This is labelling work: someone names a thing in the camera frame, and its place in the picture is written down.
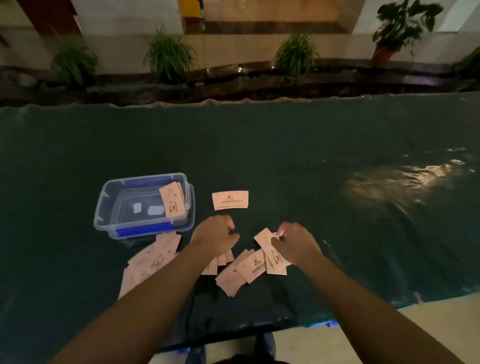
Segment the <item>person's left hand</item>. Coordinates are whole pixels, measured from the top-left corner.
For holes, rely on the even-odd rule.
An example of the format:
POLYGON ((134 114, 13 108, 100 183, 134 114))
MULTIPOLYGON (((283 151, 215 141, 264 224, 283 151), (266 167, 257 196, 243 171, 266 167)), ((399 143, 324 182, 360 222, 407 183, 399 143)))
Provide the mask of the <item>person's left hand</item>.
POLYGON ((193 231, 189 246, 206 262, 224 255, 234 245, 226 245, 227 234, 235 234, 235 224, 230 215, 213 215, 202 221, 193 231))

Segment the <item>person's right hand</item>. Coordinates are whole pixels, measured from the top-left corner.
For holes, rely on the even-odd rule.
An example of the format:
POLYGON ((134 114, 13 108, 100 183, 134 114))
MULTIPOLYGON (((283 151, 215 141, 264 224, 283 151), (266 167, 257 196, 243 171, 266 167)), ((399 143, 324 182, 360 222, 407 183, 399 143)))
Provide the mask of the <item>person's right hand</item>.
POLYGON ((283 258, 302 270, 323 256, 313 235, 299 223, 297 240, 279 240, 273 237, 271 244, 283 258))

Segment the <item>pink printed paper sachet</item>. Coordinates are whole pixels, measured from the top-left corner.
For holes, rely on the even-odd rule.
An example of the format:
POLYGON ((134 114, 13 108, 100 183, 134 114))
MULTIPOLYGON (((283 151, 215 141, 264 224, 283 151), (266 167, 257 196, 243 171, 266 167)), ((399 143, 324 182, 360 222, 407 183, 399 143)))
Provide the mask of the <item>pink printed paper sachet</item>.
POLYGON ((267 227, 255 235, 256 243, 261 247, 265 261, 266 272, 271 275, 287 276, 287 267, 291 265, 282 255, 275 249, 271 243, 272 238, 278 238, 276 233, 271 232, 267 227))
POLYGON ((213 209, 247 209, 249 206, 249 191, 220 191, 212 193, 213 209))
POLYGON ((167 218, 179 218, 187 214, 185 198, 180 182, 173 181, 159 188, 167 218))

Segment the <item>person's right forearm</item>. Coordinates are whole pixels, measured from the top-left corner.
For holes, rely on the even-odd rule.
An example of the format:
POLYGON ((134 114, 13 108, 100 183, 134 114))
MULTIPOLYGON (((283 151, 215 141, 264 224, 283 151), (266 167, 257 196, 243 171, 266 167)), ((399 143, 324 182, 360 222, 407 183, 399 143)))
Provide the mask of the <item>person's right forearm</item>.
POLYGON ((319 252, 288 261, 327 300, 363 364, 464 364, 443 344, 319 252))

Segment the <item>person's left forearm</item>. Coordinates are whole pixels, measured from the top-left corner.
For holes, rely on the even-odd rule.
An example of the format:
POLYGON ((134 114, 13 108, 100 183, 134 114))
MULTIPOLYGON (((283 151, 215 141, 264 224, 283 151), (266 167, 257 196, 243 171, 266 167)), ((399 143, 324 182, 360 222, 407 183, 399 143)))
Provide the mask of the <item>person's left forearm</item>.
POLYGON ((79 332, 48 364, 148 364, 195 282, 228 244, 192 241, 79 332))

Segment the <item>pile of pink packets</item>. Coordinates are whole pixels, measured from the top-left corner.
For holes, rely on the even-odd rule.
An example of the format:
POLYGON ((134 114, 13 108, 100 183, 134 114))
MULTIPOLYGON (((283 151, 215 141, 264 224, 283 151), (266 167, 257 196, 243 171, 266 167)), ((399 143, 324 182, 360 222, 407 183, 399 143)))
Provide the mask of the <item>pile of pink packets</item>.
POLYGON ((152 244, 130 258, 123 270, 118 300, 169 264, 177 255, 181 238, 177 232, 158 234, 152 244))
POLYGON ((266 271, 267 258, 263 249, 245 250, 219 273, 215 282, 228 297, 234 297, 240 288, 253 283, 266 271))

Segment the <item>dark green table cover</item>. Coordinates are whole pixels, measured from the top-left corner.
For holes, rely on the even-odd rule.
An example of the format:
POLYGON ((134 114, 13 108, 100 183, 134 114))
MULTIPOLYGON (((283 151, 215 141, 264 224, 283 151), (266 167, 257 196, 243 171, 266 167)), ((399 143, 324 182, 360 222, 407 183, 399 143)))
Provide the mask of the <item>dark green table cover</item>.
POLYGON ((0 363, 44 363, 117 301, 141 249, 94 228, 108 180, 184 173, 254 248, 297 222, 397 307, 480 292, 480 92, 0 108, 0 363))

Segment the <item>person's dark trousers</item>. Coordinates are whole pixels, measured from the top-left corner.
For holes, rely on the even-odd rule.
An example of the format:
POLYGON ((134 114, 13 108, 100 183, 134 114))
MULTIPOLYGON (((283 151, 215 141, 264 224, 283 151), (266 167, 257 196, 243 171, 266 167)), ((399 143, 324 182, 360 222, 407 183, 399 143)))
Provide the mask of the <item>person's dark trousers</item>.
MULTIPOLYGON (((192 347, 184 364, 207 364, 206 346, 192 347)), ((236 354, 213 364, 290 364, 277 360, 273 333, 266 332, 255 337, 253 354, 236 354)))

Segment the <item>dark stone border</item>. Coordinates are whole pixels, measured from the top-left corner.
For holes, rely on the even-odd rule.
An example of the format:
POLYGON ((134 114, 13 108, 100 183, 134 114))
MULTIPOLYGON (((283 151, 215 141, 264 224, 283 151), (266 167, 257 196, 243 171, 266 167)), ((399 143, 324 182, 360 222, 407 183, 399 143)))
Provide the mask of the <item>dark stone border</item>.
POLYGON ((53 71, 0 66, 0 107, 129 107, 476 91, 480 91, 480 63, 471 68, 463 62, 391 62, 377 68, 359 59, 326 58, 316 60, 308 73, 293 77, 264 61, 189 71, 177 83, 150 72, 100 74, 87 86, 72 86, 53 71))

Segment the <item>green grass plant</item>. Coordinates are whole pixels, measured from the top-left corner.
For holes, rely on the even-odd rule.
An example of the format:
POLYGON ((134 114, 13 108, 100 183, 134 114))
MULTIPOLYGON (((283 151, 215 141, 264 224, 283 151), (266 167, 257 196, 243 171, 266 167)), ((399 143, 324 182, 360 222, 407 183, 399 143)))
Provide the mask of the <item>green grass plant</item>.
POLYGON ((480 46, 455 63, 452 73, 461 79, 480 82, 480 46))
POLYGON ((51 71, 75 89, 86 89, 97 83, 99 56, 86 45, 55 33, 56 53, 51 71))
POLYGON ((297 78, 307 74, 315 66, 318 58, 315 45, 308 33, 295 33, 285 40, 272 59, 272 69, 297 78))
POLYGON ((162 82, 181 84, 194 63, 196 52, 181 35, 170 34, 162 23, 148 43, 143 65, 162 82))

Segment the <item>terracotta plant pot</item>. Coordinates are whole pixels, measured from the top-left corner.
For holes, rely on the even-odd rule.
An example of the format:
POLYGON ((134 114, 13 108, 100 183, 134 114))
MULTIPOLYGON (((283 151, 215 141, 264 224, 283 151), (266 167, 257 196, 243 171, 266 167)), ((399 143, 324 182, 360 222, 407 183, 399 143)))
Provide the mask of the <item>terracotta plant pot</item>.
POLYGON ((371 58, 371 66, 375 68, 384 68, 392 58, 395 52, 386 46, 376 45, 371 58))

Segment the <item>yellow floor sign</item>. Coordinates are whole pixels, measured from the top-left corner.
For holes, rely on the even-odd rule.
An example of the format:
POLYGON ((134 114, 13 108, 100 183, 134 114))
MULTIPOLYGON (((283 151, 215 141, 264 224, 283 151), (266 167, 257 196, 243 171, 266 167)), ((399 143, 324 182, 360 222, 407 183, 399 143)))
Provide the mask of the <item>yellow floor sign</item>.
POLYGON ((177 0, 180 15, 187 19, 203 19, 203 0, 177 0))

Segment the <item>broad-leaf green plant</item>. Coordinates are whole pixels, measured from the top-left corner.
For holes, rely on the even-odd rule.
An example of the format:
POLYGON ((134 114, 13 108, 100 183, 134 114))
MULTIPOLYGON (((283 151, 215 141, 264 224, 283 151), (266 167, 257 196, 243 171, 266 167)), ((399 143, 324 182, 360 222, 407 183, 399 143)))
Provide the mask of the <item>broad-leaf green plant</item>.
POLYGON ((397 53, 420 41, 425 31, 433 32, 436 17, 443 11, 440 3, 427 4, 420 0, 383 4, 377 10, 377 19, 381 24, 372 41, 380 48, 397 53))

